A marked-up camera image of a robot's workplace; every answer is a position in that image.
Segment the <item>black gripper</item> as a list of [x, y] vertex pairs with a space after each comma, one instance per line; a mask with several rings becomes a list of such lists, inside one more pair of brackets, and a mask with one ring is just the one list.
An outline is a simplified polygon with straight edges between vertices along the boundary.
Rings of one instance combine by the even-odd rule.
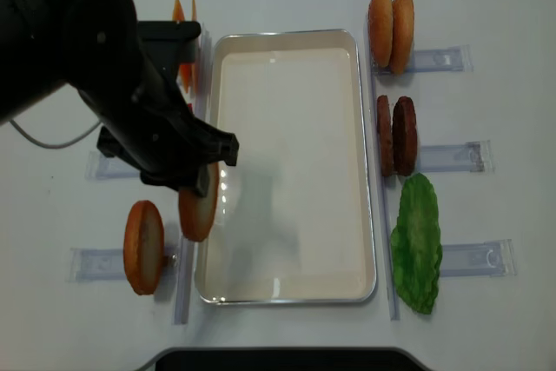
[[146, 119], [101, 118], [97, 148], [108, 158], [118, 158], [140, 171], [147, 185], [177, 187], [199, 197], [209, 192], [209, 165], [237, 164], [239, 142], [194, 116], [181, 119], [149, 116]]

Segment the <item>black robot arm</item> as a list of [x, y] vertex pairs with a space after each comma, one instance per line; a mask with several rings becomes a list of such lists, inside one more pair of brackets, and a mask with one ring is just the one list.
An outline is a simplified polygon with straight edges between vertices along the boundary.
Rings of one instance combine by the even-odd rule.
[[133, 0], [1, 0], [1, 119], [64, 85], [102, 123], [97, 147], [142, 182], [204, 196], [208, 166], [235, 165], [235, 135], [197, 118], [176, 79], [202, 33], [195, 21], [141, 21]]

